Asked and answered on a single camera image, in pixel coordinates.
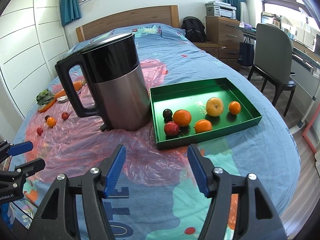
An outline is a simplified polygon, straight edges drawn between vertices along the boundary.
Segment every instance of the metal bolt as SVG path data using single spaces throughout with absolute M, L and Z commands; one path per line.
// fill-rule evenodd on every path
M 65 175 L 64 174 L 59 174 L 58 176 L 57 176 L 57 180 L 64 180 L 65 179 Z
M 221 174 L 221 173 L 223 173 L 223 169 L 220 167 L 217 167 L 217 168 L 214 168 L 214 172 L 217 174 Z
M 256 180 L 256 179 L 257 179 L 257 175 L 254 174 L 254 173 L 250 173 L 250 174 L 248 175 L 248 178 L 251 179 L 251 180 Z
M 96 167 L 94 167 L 94 168 L 92 168 L 91 170 L 90 170 L 90 173 L 91 174 L 97 174 L 99 172 L 99 168 L 96 168 Z

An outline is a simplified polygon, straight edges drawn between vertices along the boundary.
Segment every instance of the pink plastic sheet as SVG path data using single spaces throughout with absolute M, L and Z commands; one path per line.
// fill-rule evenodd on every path
M 147 88 L 159 86 L 168 73 L 166 65 L 158 60 L 141 62 Z M 83 80 L 83 76 L 72 74 L 73 81 Z M 61 84 L 53 85 L 52 92 L 62 89 Z M 79 95 L 85 107 L 94 102 L 88 86 L 84 85 Z M 62 112 L 67 111 L 70 117 L 64 121 Z M 44 117 L 50 115 L 57 120 L 49 128 Z M 179 182 L 179 170 L 185 167 L 187 147 L 158 151 L 155 145 L 155 134 L 152 123 L 138 131 L 125 130 L 100 131 L 102 120 L 98 116 L 79 118 L 69 101 L 56 102 L 44 113 L 35 113 L 26 130 L 26 140 L 34 144 L 34 149 L 25 154 L 26 161 L 43 158 L 46 168 L 36 174 L 44 182 L 52 182 L 60 173 L 69 177 L 84 174 L 88 168 L 98 166 L 109 157 L 118 144 L 127 150 L 123 171 L 136 183 L 145 185 L 169 185 Z M 41 136 L 36 133 L 42 127 Z

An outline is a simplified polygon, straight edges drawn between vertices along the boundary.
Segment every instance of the kettle handle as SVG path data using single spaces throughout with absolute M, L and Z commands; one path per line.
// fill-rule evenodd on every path
M 71 105 L 73 106 L 73 109 L 75 110 L 76 114 L 79 117 L 89 117 L 93 115 L 99 115 L 96 106 L 84 107 L 82 105 L 80 98 L 78 97 L 78 94 L 75 88 L 73 87 L 73 83 L 72 83 L 69 71 L 71 68 L 73 68 L 76 65 L 80 65 L 80 67 L 85 65 L 85 61 L 82 55 L 78 55 L 78 56 L 72 55 L 71 57 L 67 57 L 56 63 L 55 69 L 60 78 L 60 82 L 66 94 L 68 95 L 68 99 Z

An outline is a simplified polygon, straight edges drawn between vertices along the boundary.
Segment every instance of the blue bedsheet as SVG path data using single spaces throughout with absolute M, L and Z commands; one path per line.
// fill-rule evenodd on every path
M 135 44 L 140 61 L 156 59 L 166 64 L 168 73 L 163 85 L 227 77 L 253 103 L 262 115 L 259 125 L 199 143 L 198 146 L 215 166 L 231 174 L 257 174 L 278 213 L 282 214 L 297 186 L 300 157 L 289 129 L 269 100 L 241 74 L 189 42 L 183 30 L 164 24 L 148 24 L 119 28 L 100 37 L 127 31 L 136 33 Z M 77 44 L 69 53 L 88 42 Z M 23 122 L 14 143 L 24 141 L 26 127 L 35 111 L 36 106 Z M 24 162 L 23 156 L 14 157 L 10 169 Z M 184 173 L 185 170 L 181 171 L 180 176 L 183 177 Z M 38 181 L 36 186 L 39 195 L 43 196 L 50 185 Z M 121 240 L 197 239 L 209 200 L 199 193 L 192 179 L 151 187 L 134 183 L 121 173 L 116 189 L 117 197 L 104 201 L 116 237 Z M 31 216 L 36 211 L 26 200 L 16 203 Z M 88 239 L 81 201 L 77 206 L 81 236 Z M 30 219 L 21 212 L 15 210 L 14 215 L 27 227 L 30 225 Z M 233 231 L 228 228 L 225 239 L 232 239 L 232 235 Z

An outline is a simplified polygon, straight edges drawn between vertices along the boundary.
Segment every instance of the green tray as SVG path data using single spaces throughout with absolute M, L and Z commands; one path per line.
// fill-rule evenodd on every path
M 212 97 L 220 98 L 224 104 L 224 112 L 218 117 L 206 114 L 205 105 Z M 159 150 L 199 143 L 239 132 L 257 125 L 262 118 L 253 104 L 227 78 L 150 88 L 150 101 L 156 145 Z M 241 104 L 239 114 L 229 113 L 228 106 L 231 101 L 238 101 Z M 185 109 L 192 116 L 190 125 L 181 127 L 176 137 L 170 137 L 164 133 L 165 122 L 162 113 L 167 108 L 173 113 L 179 109 Z M 200 119 L 209 120 L 212 123 L 212 130 L 196 134 L 193 127 Z

